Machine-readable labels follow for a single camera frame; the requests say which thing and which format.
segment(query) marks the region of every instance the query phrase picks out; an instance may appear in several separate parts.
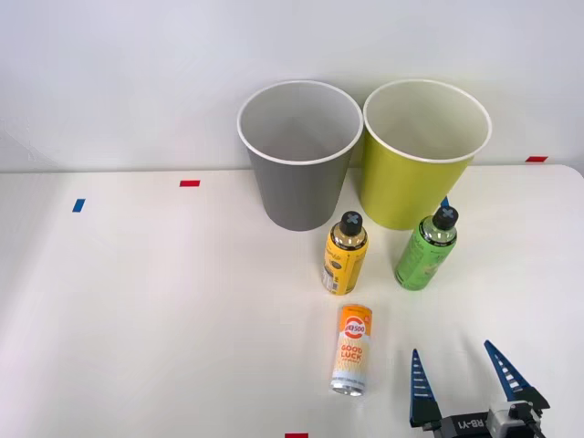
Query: cup rim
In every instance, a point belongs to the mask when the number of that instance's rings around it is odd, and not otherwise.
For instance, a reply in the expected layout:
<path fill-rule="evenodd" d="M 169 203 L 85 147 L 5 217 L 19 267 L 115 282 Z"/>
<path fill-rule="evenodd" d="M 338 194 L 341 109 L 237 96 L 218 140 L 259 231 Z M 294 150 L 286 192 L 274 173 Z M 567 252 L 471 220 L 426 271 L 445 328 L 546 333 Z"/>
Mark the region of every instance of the cup rim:
<path fill-rule="evenodd" d="M 431 83 L 431 84 L 434 84 L 434 85 L 439 85 L 441 87 L 446 87 L 448 89 L 452 89 L 452 90 L 454 90 L 454 91 L 456 91 L 456 92 L 464 95 L 468 99 L 470 99 L 476 105 L 476 107 L 479 108 L 479 110 L 483 113 L 483 115 L 485 116 L 487 131 L 486 131 L 486 136 L 485 136 L 485 140 L 483 141 L 483 144 L 481 144 L 474 151 L 467 153 L 466 155 L 463 155 L 463 156 L 460 156 L 460 157 L 455 157 L 455 158 L 449 158 L 447 160 L 435 160 L 435 159 L 431 159 L 431 158 L 418 157 L 416 155 L 411 155 L 411 154 L 409 154 L 407 152 L 400 151 L 398 149 L 395 149 L 394 147 L 392 147 L 391 145 L 389 145 L 385 141 L 383 141 L 381 139 L 381 137 L 375 133 L 375 131 L 371 128 L 371 126 L 369 124 L 368 117 L 367 117 L 367 108 L 368 108 L 371 100 L 375 97 L 375 95 L 378 94 L 378 93 L 380 93 L 383 89 L 386 89 L 388 87 L 393 87 L 393 86 L 396 86 L 396 85 L 400 85 L 400 84 L 403 84 L 403 83 L 407 83 L 407 82 L 426 82 L 426 83 Z M 479 102 L 478 99 L 475 98 L 475 96 L 473 96 L 472 94 L 464 91 L 463 89 L 459 89 L 458 87 L 455 87 L 454 85 L 447 84 L 445 82 L 441 82 L 439 80 L 434 80 L 434 79 L 424 79 L 424 78 L 399 79 L 399 80 L 394 80 L 394 81 L 389 82 L 387 84 L 381 85 L 380 87 L 378 87 L 377 89 L 375 89 L 367 97 L 367 100 L 365 100 L 365 105 L 363 105 L 363 119 L 364 119 L 364 122 L 365 122 L 365 126 L 367 127 L 367 131 L 369 132 L 369 134 L 371 134 L 371 136 L 381 146 L 384 146 L 387 150 L 392 151 L 392 152 L 395 152 L 395 153 L 397 153 L 398 155 L 401 155 L 404 158 L 407 158 L 409 160 L 414 160 L 416 162 L 430 162 L 430 163 L 435 163 L 435 164 L 447 164 L 447 163 L 451 163 L 451 162 L 463 162 L 464 160 L 467 160 L 469 158 L 474 157 L 480 150 L 482 150 L 484 148 L 484 146 L 486 146 L 486 144 L 489 142 L 489 140 L 491 140 L 491 134 L 493 133 L 493 122 L 491 121 L 491 116 L 489 115 L 488 111 L 483 106 L 483 104 L 481 102 Z"/>
<path fill-rule="evenodd" d="M 268 154 L 266 154 L 264 152 L 261 152 L 258 149 L 256 149 L 254 146 L 251 145 L 251 143 L 249 141 L 247 141 L 247 139 L 245 138 L 245 135 L 244 135 L 244 133 L 242 131 L 241 118 L 242 118 L 242 115 L 243 115 L 243 113 L 245 111 L 245 108 L 247 108 L 247 105 L 249 105 L 249 103 L 253 99 L 255 99 L 257 96 L 259 96 L 263 92 L 268 91 L 269 89 L 274 89 L 275 87 L 280 87 L 280 86 L 288 85 L 288 84 L 312 84 L 312 85 L 318 85 L 318 86 L 325 87 L 325 88 L 328 88 L 328 89 L 333 89 L 333 90 L 337 91 L 338 93 L 342 94 L 344 97 L 346 97 L 349 100 L 349 102 L 353 105 L 353 107 L 355 107 L 355 110 L 357 111 L 357 114 L 358 114 L 358 117 L 359 117 L 359 128 L 357 129 L 357 135 L 355 135 L 355 137 L 353 138 L 353 140 L 347 146 L 345 146 L 343 149 L 341 149 L 340 151 L 335 152 L 332 155 L 329 155 L 327 157 L 319 158 L 317 160 L 309 160 L 309 161 L 302 161 L 302 162 L 294 162 L 294 161 L 291 161 L 291 160 L 282 160 L 280 158 L 272 157 L 271 155 L 268 155 Z M 330 84 L 327 84 L 325 82 L 320 82 L 320 81 L 317 81 L 317 80 L 308 80 L 308 79 L 285 80 L 285 81 L 282 81 L 282 82 L 277 82 L 277 83 L 272 84 L 272 85 L 268 85 L 267 87 L 264 87 L 264 88 L 256 91 L 252 96 L 250 96 L 245 101 L 245 103 L 242 105 L 242 107 L 237 112 L 237 133 L 239 134 L 239 138 L 244 143 L 244 145 L 247 147 L 247 149 L 249 149 L 250 151 L 252 151 L 256 155 L 259 155 L 260 157 L 265 158 L 266 160 L 269 160 L 271 162 L 277 162 L 277 163 L 280 163 L 280 164 L 287 164 L 289 166 L 309 166 L 309 165 L 312 165 L 312 164 L 320 164 L 322 162 L 332 161 L 335 158 L 338 158 L 339 156 L 343 155 L 344 153 L 350 151 L 353 148 L 353 146 L 355 146 L 355 144 L 359 140 L 361 134 L 363 133 L 363 112 L 361 111 L 361 108 L 357 104 L 357 102 L 355 101 L 355 99 L 352 98 L 349 93 L 347 93 L 346 91 L 343 91 L 342 89 L 339 89 L 337 87 L 334 87 L 334 86 L 332 86 Z"/>

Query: spray can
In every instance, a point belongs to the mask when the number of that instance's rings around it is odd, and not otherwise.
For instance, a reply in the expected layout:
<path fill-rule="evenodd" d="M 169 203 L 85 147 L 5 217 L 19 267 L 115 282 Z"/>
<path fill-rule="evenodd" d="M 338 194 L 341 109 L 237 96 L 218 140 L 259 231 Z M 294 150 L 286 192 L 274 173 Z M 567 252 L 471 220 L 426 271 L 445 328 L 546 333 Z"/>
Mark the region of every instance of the spray can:
<path fill-rule="evenodd" d="M 322 284 L 329 292 L 345 295 L 355 288 L 368 246 L 361 215 L 344 213 L 327 236 Z"/>
<path fill-rule="evenodd" d="M 339 341 L 330 388 L 344 395 L 359 396 L 365 391 L 369 358 L 372 312 L 351 304 L 342 308 Z"/>
<path fill-rule="evenodd" d="M 450 206 L 441 206 L 434 216 L 422 219 L 395 268 L 400 285 L 410 290 L 428 285 L 456 244 L 457 220 L 458 212 Z"/>

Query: table surface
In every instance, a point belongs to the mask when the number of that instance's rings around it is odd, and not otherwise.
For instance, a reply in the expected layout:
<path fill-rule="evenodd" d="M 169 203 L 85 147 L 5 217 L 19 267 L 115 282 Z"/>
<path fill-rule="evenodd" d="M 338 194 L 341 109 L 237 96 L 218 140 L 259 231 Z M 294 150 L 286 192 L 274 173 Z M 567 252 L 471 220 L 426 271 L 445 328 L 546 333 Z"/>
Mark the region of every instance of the table surface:
<path fill-rule="evenodd" d="M 320 284 L 325 236 L 361 211 L 359 177 L 327 224 L 294 233 L 268 219 L 250 171 L 0 175 L 2 436 L 422 436 L 408 423 L 412 349 L 444 416 L 486 411 L 505 399 L 486 339 L 547 397 L 544 432 L 572 436 L 582 177 L 469 168 L 449 194 L 457 247 L 416 293 L 391 269 L 409 233 L 365 216 L 359 283 L 334 297 Z M 329 389 L 348 303 L 373 310 L 361 398 Z"/>

